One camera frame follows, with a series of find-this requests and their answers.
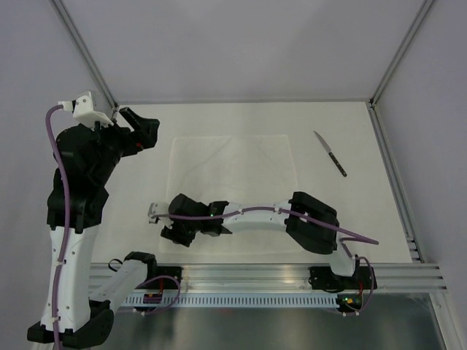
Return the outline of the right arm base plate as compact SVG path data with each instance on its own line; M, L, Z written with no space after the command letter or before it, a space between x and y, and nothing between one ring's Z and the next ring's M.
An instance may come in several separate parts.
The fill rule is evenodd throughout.
M325 292L343 292L345 290L370 290L377 288L377 280L372 276L373 268L366 265L357 267L352 276L338 276L329 266L309 268L309 284L313 290Z

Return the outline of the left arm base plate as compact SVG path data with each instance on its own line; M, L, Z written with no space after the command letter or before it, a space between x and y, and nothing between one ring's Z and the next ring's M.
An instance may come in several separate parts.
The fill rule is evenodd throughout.
M182 281L182 267L180 266L159 266L152 273L141 288L154 290L176 290L178 289L175 281Z

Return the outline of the black handled steak knife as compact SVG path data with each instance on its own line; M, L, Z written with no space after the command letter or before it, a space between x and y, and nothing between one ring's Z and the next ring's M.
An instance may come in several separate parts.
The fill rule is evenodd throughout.
M317 131L314 131L314 134L317 137L317 139L319 140L319 142L321 143L321 145L323 146L324 150L327 152L329 158L333 161L334 165L339 170L340 174L343 177L347 177L347 172L344 170L341 163L337 160L336 156L333 154L329 144L325 141L325 139Z

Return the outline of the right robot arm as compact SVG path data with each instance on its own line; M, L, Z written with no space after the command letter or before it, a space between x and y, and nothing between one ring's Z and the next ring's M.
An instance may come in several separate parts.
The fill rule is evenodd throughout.
M377 288L371 264L353 254L347 243L378 242L342 228L335 209L305 192L295 192L286 201L256 206L228 201L204 204L179 194L171 203L152 203L148 219L163 223L163 238L185 247L199 233L213 237L246 231L284 233L304 251L327 257L326 266L309 269L313 290L340 293Z

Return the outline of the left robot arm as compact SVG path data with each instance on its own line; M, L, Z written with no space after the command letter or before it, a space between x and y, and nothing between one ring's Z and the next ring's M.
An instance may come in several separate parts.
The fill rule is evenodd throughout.
M54 106L45 117L58 166L47 199L52 262L44 313L29 327L27 339L54 349L89 349L109 337L127 295L138 287L153 288L159 280L154 254L130 252L103 288L88 294L93 248L109 197L105 185L122 158L156 145L160 122L125 107L119 113L126 127L94 121L55 136L51 118L63 108Z

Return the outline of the white cloth napkin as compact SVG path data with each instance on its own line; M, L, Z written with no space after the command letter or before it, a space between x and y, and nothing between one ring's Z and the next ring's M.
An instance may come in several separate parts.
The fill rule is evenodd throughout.
M298 189L286 135L177 137L172 142L166 199L180 193L212 201L271 206ZM217 238L198 234L189 247L162 238L164 253L220 257L294 254L300 246L286 233L244 231Z

